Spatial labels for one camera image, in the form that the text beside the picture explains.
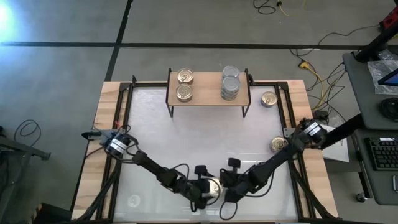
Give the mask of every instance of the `stacked cans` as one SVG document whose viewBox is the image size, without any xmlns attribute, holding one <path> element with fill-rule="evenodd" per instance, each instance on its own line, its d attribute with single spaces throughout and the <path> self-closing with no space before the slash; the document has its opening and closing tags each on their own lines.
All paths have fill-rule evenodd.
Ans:
<svg viewBox="0 0 398 224">
<path fill-rule="evenodd" d="M 240 71 L 234 66 L 227 66 L 223 69 L 223 76 L 221 79 L 221 97 L 224 100 L 234 100 L 238 95 L 241 87 L 239 81 Z"/>
<path fill-rule="evenodd" d="M 226 77 L 236 77 L 239 78 L 239 74 L 241 72 L 239 71 L 238 68 L 236 68 L 235 66 L 225 66 L 225 68 L 223 69 L 223 79 Z"/>
<path fill-rule="evenodd" d="M 192 99 L 193 71 L 189 68 L 181 68 L 177 72 L 177 79 L 180 85 L 175 90 L 177 99 L 182 103 L 189 102 Z"/>
</svg>

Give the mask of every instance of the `white paper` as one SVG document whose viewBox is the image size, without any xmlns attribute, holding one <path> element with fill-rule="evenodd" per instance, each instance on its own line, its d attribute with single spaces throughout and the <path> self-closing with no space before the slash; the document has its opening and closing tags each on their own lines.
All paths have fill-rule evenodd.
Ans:
<svg viewBox="0 0 398 224">
<path fill-rule="evenodd" d="M 334 127 L 326 126 L 321 124 L 325 130 L 328 132 L 334 130 Z M 347 148 L 347 139 L 343 139 L 339 142 L 336 142 L 334 145 L 327 147 L 322 150 L 323 157 L 325 159 L 334 159 L 337 161 L 349 162 L 348 157 L 348 148 Z"/>
</svg>

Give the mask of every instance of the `can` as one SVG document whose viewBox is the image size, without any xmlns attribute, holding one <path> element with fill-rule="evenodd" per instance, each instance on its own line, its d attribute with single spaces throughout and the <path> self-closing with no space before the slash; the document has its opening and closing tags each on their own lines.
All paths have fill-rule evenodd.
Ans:
<svg viewBox="0 0 398 224">
<path fill-rule="evenodd" d="M 270 108 L 271 106 L 274 106 L 277 101 L 278 101 L 278 98 L 276 97 L 275 93 L 273 93 L 271 91 L 267 91 L 264 94 L 262 94 L 262 97 L 260 99 L 261 104 L 268 108 Z"/>
<path fill-rule="evenodd" d="M 192 84 L 193 83 L 193 71 L 189 68 L 181 68 L 177 72 L 178 82 L 181 84 Z"/>
<path fill-rule="evenodd" d="M 287 141 L 285 138 L 276 137 L 271 142 L 270 150 L 273 153 L 277 153 L 277 152 L 283 150 L 286 146 L 287 146 Z"/>
<path fill-rule="evenodd" d="M 235 100 L 235 98 L 236 98 L 237 95 L 238 95 L 238 94 L 229 95 L 229 94 L 223 93 L 223 92 L 221 91 L 221 97 L 222 97 L 224 100 L 228 100 L 228 101 Z"/>
<path fill-rule="evenodd" d="M 236 77 L 225 77 L 221 82 L 221 97 L 224 100 L 234 100 L 241 87 L 241 81 Z"/>
<path fill-rule="evenodd" d="M 192 87 L 188 84 L 181 84 L 177 87 L 177 99 L 183 103 L 189 102 L 192 99 Z"/>
<path fill-rule="evenodd" d="M 225 68 L 223 69 L 222 79 L 224 79 L 226 77 L 230 77 L 230 76 L 239 78 L 240 73 L 241 72 L 239 71 L 238 68 L 236 68 L 235 66 L 228 65 L 228 66 L 225 66 Z"/>
</svg>

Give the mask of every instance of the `yellow cable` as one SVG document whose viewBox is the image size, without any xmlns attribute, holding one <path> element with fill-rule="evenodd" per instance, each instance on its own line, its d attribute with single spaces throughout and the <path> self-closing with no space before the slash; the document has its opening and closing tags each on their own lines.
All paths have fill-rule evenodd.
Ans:
<svg viewBox="0 0 398 224">
<path fill-rule="evenodd" d="M 319 107 L 319 105 L 321 105 L 322 99 L 324 99 L 324 97 L 325 97 L 325 95 L 323 94 L 324 85 L 323 85 L 322 78 L 321 78 L 321 76 L 319 76 L 318 73 L 316 73 L 314 70 L 312 70 L 309 67 L 305 67 L 305 69 L 307 69 L 308 71 L 312 72 L 317 77 L 317 79 L 321 82 L 321 97 L 320 97 L 320 100 L 319 100 L 318 104 L 314 107 L 314 109 L 315 109 L 315 108 Z"/>
<path fill-rule="evenodd" d="M 331 88 L 332 86 L 334 86 L 334 85 L 337 83 L 337 81 L 338 81 L 338 78 L 337 78 L 335 81 L 333 81 L 333 83 L 331 83 L 331 85 L 330 85 L 330 86 L 328 87 L 328 89 L 326 90 L 325 94 L 324 94 L 323 96 L 321 96 L 321 98 L 319 99 L 318 104 L 317 104 L 314 108 L 312 108 L 312 111 L 317 110 L 317 109 L 320 107 L 322 101 L 325 102 L 323 99 L 326 97 L 326 95 L 327 95 L 326 93 L 330 90 L 330 88 Z"/>
<path fill-rule="evenodd" d="M 282 5 L 281 5 L 281 4 L 279 5 L 279 9 L 282 11 L 282 13 L 283 13 L 285 16 L 289 16 L 289 15 L 286 14 L 285 11 L 282 9 Z"/>
</svg>

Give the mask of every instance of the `wooden shelf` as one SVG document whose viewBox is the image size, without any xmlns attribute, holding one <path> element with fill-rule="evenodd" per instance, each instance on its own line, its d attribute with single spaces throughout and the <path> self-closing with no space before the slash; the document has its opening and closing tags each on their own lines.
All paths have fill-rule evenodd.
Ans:
<svg viewBox="0 0 398 224">
<path fill-rule="evenodd" d="M 179 86 L 177 72 L 169 73 L 168 106 L 249 106 L 250 94 L 248 89 L 248 76 L 242 72 L 239 75 L 241 88 L 234 100 L 228 101 L 221 97 L 221 72 L 194 72 L 193 73 L 192 99 L 182 103 L 177 99 L 176 89 Z"/>
</svg>

